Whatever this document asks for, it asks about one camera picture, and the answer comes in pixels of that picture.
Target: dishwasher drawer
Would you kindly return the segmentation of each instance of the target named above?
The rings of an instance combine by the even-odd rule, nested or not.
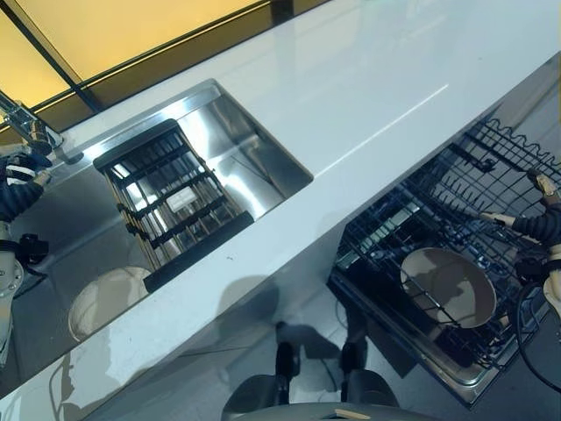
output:
[[[535,243],[477,215],[540,215],[541,194],[526,171],[536,168],[561,185],[556,165],[549,153],[498,120],[483,120],[345,228],[332,284],[468,406],[516,354],[512,322],[524,283],[518,265],[546,257]],[[401,263],[422,247],[460,253],[486,272],[497,295],[488,322],[464,329],[453,318],[430,318],[413,303],[401,285]],[[547,310],[542,294],[525,303],[527,339]]]

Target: white countertop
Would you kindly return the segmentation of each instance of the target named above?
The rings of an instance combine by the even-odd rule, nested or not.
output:
[[[557,50],[553,0],[332,0],[69,130],[77,145],[215,78],[315,180],[2,399],[2,420],[56,420],[49,390],[81,419]]]

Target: yellow wall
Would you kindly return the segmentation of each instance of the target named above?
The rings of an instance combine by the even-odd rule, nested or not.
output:
[[[16,26],[0,13],[0,89],[28,106],[68,89]]]
[[[18,3],[75,72],[88,79],[255,0],[19,0]]]

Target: stainless steel sink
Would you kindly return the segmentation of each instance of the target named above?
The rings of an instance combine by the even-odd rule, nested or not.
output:
[[[137,240],[127,232],[110,186],[92,162],[170,118],[177,120],[237,206],[254,220],[312,181],[215,81],[189,89],[109,135],[85,141],[80,150],[68,153],[72,159],[59,152],[45,195],[12,226],[14,238],[36,233],[49,242],[50,252],[36,267],[48,278],[13,304],[11,349],[0,376],[2,396],[77,345],[68,331],[67,314],[89,282],[114,268],[150,268]],[[22,289],[33,282],[27,275]]]

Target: black dish rack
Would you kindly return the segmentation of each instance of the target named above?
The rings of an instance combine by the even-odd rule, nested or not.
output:
[[[485,374],[495,376],[512,360],[515,346],[512,322],[524,282],[516,269],[522,261],[540,261],[545,255],[535,243],[477,215],[482,211],[526,217],[541,214],[541,195],[526,176],[531,168],[561,186],[559,165],[552,155],[526,137],[515,136],[496,119],[478,122],[346,226],[331,280],[352,296],[345,287],[348,281],[342,281],[351,280],[352,288],[366,297],[366,308],[377,309],[371,312],[375,318],[379,319],[376,314],[389,316],[402,332],[431,341],[457,371],[476,373],[473,379],[478,381]],[[446,315],[445,320],[429,318],[423,311],[429,308],[420,309],[405,293],[401,263],[412,251],[427,246],[460,253],[486,271],[497,296],[496,311],[486,324],[461,328],[408,274],[405,283],[415,285],[429,299],[431,309]],[[524,306],[527,332],[538,329],[537,314],[546,308],[543,303],[536,295]],[[423,359],[418,350],[415,356]],[[441,380],[450,387],[453,378],[449,374]],[[480,395],[481,387],[476,394],[467,391],[465,384],[473,379],[457,379],[461,387],[451,387],[468,405]]]
[[[135,235],[153,291],[253,222],[229,196],[173,119],[94,161],[127,230]]]

